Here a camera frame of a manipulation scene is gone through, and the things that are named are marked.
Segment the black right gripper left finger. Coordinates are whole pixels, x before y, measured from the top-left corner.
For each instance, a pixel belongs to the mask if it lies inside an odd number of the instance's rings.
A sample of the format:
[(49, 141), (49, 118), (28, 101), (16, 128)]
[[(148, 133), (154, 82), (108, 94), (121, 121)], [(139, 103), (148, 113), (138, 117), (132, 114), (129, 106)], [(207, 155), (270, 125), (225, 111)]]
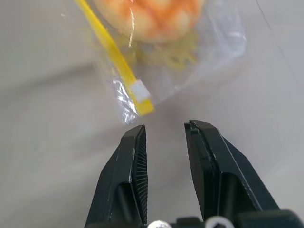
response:
[(146, 130), (128, 130), (102, 169), (86, 226), (144, 226), (147, 223)]

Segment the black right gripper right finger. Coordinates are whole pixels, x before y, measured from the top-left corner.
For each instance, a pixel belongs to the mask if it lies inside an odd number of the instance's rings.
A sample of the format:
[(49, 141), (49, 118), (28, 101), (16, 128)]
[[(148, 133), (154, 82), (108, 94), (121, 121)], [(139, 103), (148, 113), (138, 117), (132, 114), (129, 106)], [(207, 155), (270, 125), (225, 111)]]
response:
[(184, 124), (193, 185), (203, 220), (279, 208), (247, 157), (210, 123)]

